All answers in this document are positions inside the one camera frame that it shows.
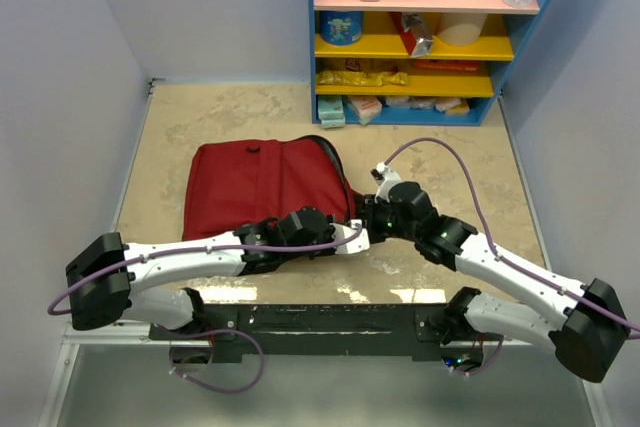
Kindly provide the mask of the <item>red student backpack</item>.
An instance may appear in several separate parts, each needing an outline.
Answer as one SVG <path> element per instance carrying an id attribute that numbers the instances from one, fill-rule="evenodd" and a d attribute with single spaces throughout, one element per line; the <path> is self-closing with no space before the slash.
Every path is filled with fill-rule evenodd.
<path id="1" fill-rule="evenodd" d="M 333 223 L 357 218 L 357 197 L 325 138 L 240 140 L 200 146 L 186 187 L 183 240 L 204 239 L 313 207 Z"/>

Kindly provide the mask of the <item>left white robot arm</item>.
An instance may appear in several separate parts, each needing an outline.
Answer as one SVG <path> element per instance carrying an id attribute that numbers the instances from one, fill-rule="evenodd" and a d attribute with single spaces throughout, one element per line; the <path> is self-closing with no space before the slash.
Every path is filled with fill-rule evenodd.
<path id="1" fill-rule="evenodd" d="M 66 267 L 72 326 L 78 331 L 118 320 L 158 323 L 185 339 L 207 327 L 194 290 L 164 293 L 165 284 L 199 277 L 271 273 L 300 257 L 332 255 L 336 227 L 313 207 L 283 219 L 243 225 L 214 237 L 173 244 L 126 245 L 117 232 L 97 237 Z"/>

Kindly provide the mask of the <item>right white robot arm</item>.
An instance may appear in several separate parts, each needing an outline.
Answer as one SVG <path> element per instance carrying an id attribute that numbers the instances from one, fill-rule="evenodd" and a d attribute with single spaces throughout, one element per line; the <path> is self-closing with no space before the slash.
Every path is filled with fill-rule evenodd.
<path id="1" fill-rule="evenodd" d="M 443 215 L 415 182 L 397 182 L 358 208 L 369 238 L 411 242 L 427 261 L 475 277 L 509 295 L 497 299 L 464 287 L 426 320 L 442 344 L 492 334 L 551 350 L 563 367 L 600 383 L 630 337 L 615 290 L 553 274 L 504 251 L 472 225 Z"/>

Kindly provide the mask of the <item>white orange tissue pack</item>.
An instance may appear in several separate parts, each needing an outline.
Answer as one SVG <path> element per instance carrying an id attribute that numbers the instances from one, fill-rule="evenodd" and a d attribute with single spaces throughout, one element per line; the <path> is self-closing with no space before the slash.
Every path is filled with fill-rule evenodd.
<path id="1" fill-rule="evenodd" d="M 361 125 L 369 124 L 380 115 L 383 104 L 376 96 L 349 95 L 345 97 L 347 108 Z"/>

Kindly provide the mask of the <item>yellow sponge pack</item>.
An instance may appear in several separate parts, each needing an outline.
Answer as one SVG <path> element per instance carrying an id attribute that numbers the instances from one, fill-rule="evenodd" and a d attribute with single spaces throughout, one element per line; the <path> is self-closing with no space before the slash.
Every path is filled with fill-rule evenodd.
<path id="1" fill-rule="evenodd" d="M 445 111 L 447 116 L 463 116 L 470 112 L 470 107 L 467 99 L 462 99 L 461 102 L 453 107 L 448 108 Z"/>

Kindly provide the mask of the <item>red silver snack bag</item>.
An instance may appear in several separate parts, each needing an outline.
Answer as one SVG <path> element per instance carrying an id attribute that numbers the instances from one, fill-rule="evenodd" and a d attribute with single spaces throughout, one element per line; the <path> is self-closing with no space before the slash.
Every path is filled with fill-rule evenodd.
<path id="1" fill-rule="evenodd" d="M 411 58 L 428 56 L 434 40 L 423 16 L 418 12 L 401 14 L 402 40 Z"/>

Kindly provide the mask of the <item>teal tissue box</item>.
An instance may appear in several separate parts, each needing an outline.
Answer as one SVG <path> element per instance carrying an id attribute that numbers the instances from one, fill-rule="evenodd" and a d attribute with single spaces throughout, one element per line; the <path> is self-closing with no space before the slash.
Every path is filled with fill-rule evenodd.
<path id="1" fill-rule="evenodd" d="M 319 95 L 317 114 L 323 129 L 340 128 L 346 123 L 343 101 L 339 95 Z"/>

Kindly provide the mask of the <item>yellow snack packet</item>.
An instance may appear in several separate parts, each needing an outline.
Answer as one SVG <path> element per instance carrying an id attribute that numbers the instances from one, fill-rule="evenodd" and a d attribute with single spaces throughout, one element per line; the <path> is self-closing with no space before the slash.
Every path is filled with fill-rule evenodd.
<path id="1" fill-rule="evenodd" d="M 316 75 L 319 85 L 349 87 L 406 86 L 409 76 L 402 71 L 355 72 L 325 70 Z"/>

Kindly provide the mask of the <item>orange flat box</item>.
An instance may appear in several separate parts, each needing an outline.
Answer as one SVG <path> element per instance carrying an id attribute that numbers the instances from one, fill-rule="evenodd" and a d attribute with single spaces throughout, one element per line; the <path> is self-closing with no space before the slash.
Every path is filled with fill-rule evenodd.
<path id="1" fill-rule="evenodd" d="M 442 71 L 442 72 L 477 72 L 484 63 L 482 61 L 465 61 L 465 60 L 427 60 L 416 59 L 412 61 L 415 69 L 425 71 Z"/>

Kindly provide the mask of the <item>blue shelf unit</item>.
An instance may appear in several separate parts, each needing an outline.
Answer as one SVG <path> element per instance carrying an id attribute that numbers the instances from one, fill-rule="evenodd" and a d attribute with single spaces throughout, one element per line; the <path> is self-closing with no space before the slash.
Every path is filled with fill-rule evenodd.
<path id="1" fill-rule="evenodd" d="M 308 0 L 311 115 L 350 123 L 481 124 L 550 0 Z"/>

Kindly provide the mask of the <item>blue cartoon tin can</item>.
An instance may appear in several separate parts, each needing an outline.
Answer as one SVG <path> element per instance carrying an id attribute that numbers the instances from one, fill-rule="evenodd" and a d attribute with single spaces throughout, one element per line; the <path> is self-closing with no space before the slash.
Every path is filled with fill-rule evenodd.
<path id="1" fill-rule="evenodd" d="M 357 43 L 363 34 L 362 11 L 320 11 L 319 33 L 321 38 L 334 46 Z"/>

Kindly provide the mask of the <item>white cylindrical container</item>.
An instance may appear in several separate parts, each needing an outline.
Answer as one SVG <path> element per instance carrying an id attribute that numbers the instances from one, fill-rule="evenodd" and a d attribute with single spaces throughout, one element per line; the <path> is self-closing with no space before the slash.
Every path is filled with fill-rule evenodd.
<path id="1" fill-rule="evenodd" d="M 487 13 L 443 13 L 437 30 L 438 38 L 449 45 L 466 46 L 478 40 Z"/>

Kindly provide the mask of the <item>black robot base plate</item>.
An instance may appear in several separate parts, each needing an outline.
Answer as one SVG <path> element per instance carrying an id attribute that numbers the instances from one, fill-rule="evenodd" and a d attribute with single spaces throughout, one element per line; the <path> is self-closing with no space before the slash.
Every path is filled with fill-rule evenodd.
<path id="1" fill-rule="evenodd" d="M 444 347 L 470 343 L 462 325 L 437 329 L 444 304 L 207 304 L 197 332 L 232 328 L 267 355 L 389 356 L 437 361 Z"/>

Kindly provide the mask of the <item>aluminium frame rail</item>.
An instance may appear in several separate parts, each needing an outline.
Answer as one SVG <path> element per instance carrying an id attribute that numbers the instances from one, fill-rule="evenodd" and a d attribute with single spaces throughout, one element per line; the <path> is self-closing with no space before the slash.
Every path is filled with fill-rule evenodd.
<path id="1" fill-rule="evenodd" d="M 67 331 L 43 426 L 609 426 L 599 386 L 510 342 L 483 373 L 402 357 L 246 357 L 170 374 L 170 344 L 126 324 Z"/>

